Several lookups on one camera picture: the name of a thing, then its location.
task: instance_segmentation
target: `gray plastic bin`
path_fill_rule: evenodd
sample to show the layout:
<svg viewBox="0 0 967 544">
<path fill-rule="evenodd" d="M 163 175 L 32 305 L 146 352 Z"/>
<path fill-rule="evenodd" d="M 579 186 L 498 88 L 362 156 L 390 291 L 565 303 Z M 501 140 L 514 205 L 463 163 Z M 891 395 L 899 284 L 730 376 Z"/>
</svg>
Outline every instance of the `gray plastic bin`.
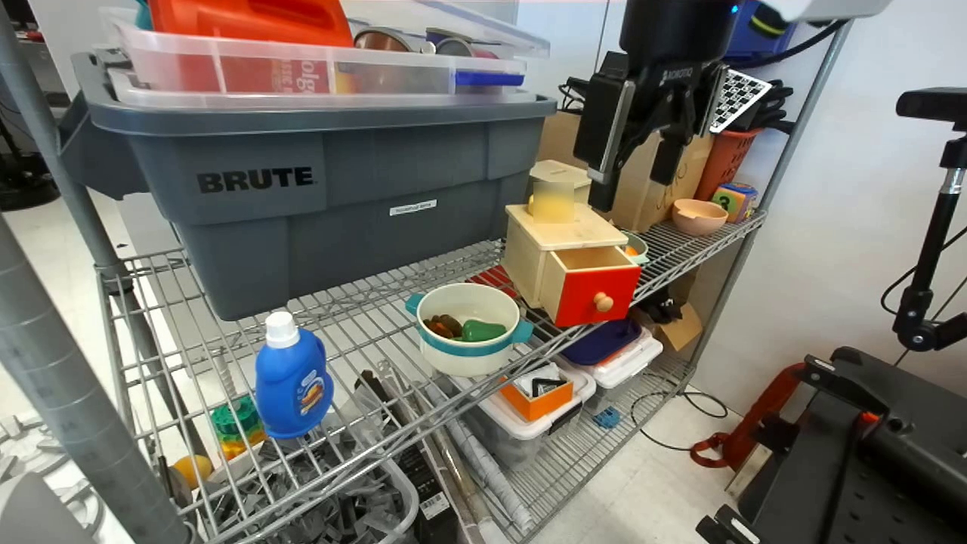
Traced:
<svg viewBox="0 0 967 544">
<path fill-rule="evenodd" d="M 498 238 L 552 112 L 549 100 L 158 112 L 109 94 L 106 68 L 118 63 L 116 50 L 74 57 L 83 100 L 63 160 L 112 197 L 152 190 L 220 316 Z M 118 181 L 118 163 L 132 163 L 129 181 Z"/>
</svg>

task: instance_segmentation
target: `white wall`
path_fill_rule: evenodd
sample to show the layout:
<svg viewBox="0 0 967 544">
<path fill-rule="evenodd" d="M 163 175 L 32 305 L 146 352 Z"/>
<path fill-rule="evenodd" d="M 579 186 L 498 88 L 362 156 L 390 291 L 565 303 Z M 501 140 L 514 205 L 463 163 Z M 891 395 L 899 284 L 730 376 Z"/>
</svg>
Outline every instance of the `white wall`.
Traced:
<svg viewBox="0 0 967 544">
<path fill-rule="evenodd" d="M 698 387 L 742 412 L 805 353 L 824 356 L 839 345 L 886 360 L 899 353 L 875 298 L 914 259 L 948 128 L 897 119 L 894 100 L 905 88 L 967 85 L 963 16 L 962 0 L 894 0 L 886 16 L 856 24 L 702 360 Z M 937 298 L 963 276 L 967 242 L 943 257 Z M 967 393 L 967 345 L 909 353 L 902 365 Z"/>
<path fill-rule="evenodd" d="M 132 13 L 132 5 L 132 0 L 31 0 L 65 94 L 74 94 L 68 54 L 118 45 L 109 19 Z"/>
</svg>

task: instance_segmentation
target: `blue detergent bottle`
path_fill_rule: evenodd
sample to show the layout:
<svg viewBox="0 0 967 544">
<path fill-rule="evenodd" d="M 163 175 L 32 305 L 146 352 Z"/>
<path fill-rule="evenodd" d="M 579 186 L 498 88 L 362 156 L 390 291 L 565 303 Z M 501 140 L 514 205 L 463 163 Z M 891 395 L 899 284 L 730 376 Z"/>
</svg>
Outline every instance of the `blue detergent bottle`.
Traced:
<svg viewBox="0 0 967 544">
<path fill-rule="evenodd" d="M 332 405 L 323 341 L 300 329 L 290 310 L 267 316 L 267 349 L 257 362 L 254 400 L 275 441 L 295 441 L 318 430 Z"/>
</svg>

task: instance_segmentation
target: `wooden block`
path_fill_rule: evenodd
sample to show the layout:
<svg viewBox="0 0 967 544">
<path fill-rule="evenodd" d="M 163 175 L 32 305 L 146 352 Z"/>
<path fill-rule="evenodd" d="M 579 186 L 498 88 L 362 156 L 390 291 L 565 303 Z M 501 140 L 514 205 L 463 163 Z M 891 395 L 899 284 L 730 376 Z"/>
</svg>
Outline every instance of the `wooden block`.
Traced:
<svg viewBox="0 0 967 544">
<path fill-rule="evenodd" d="M 671 323 L 658 323 L 658 340 L 674 352 L 682 353 L 702 337 L 702 315 L 694 305 L 682 305 L 682 316 Z"/>
<path fill-rule="evenodd" d="M 572 167 L 587 167 L 575 156 L 579 116 L 556 112 L 543 119 L 537 160 L 560 160 Z"/>
<path fill-rule="evenodd" d="M 662 135 L 651 132 L 625 163 L 620 186 L 616 186 L 616 205 L 608 216 L 621 230 L 648 230 L 667 218 L 667 208 L 674 199 L 694 197 L 694 186 L 702 181 L 703 163 L 712 151 L 712 140 L 694 135 L 682 160 L 677 167 L 677 175 L 671 184 L 658 184 L 648 178 L 656 155 L 658 155 Z"/>
</svg>

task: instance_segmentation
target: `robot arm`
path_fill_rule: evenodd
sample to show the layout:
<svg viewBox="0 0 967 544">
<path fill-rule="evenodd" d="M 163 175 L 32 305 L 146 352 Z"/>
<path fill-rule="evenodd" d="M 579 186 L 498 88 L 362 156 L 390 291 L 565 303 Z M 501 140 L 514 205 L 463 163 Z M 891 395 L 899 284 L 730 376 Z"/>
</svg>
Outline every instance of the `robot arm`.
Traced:
<svg viewBox="0 0 967 544">
<path fill-rule="evenodd" d="M 621 160 L 666 130 L 651 178 L 667 184 L 698 132 L 708 83 L 719 72 L 740 0 L 627 0 L 621 54 L 590 83 L 575 155 L 592 163 L 592 205 L 610 208 Z M 889 0 L 765 0 L 759 27 L 868 19 Z"/>
<path fill-rule="evenodd" d="M 756 5 L 752 27 L 778 37 L 796 21 L 870 19 L 891 0 L 765 0 Z"/>
</svg>

